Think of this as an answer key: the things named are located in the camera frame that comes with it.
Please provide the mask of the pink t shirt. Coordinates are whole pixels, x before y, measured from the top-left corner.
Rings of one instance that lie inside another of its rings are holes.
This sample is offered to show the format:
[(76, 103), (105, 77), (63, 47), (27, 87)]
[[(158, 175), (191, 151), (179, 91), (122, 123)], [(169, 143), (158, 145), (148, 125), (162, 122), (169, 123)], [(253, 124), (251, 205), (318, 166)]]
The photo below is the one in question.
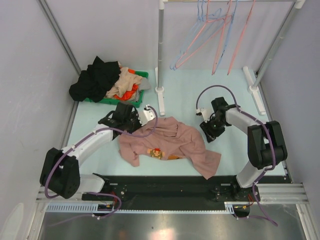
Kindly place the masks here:
[(174, 117), (160, 117), (149, 121), (133, 133), (118, 137), (119, 154), (131, 166), (140, 165), (145, 155), (160, 161), (188, 159), (194, 169), (206, 180), (219, 167), (221, 154), (207, 150), (201, 133)]

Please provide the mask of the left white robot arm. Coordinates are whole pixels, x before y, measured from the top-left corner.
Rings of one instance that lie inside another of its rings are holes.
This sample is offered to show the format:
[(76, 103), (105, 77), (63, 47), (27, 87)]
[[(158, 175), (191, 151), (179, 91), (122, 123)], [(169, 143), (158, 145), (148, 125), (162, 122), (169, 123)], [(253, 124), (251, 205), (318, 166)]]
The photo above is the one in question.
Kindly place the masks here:
[(48, 150), (39, 179), (45, 197), (69, 199), (78, 193), (93, 193), (100, 200), (107, 199), (111, 193), (107, 180), (94, 173), (81, 174), (80, 167), (103, 145), (145, 125), (150, 112), (150, 108), (138, 111), (133, 105), (120, 102), (77, 143)]

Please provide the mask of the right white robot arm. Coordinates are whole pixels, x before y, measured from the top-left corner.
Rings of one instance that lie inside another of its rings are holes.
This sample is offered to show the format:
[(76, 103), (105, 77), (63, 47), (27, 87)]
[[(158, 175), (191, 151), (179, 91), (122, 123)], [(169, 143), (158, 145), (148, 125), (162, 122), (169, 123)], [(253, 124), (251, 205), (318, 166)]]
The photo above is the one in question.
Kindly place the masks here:
[(212, 113), (205, 108), (196, 108), (196, 115), (203, 118), (200, 128), (207, 142), (216, 140), (230, 126), (238, 128), (247, 136), (248, 163), (236, 175), (237, 184), (230, 188), (231, 196), (242, 201), (248, 196), (249, 187), (287, 159), (282, 128), (279, 122), (263, 122), (243, 111), (236, 103), (228, 104), (223, 97), (215, 98), (211, 105)]

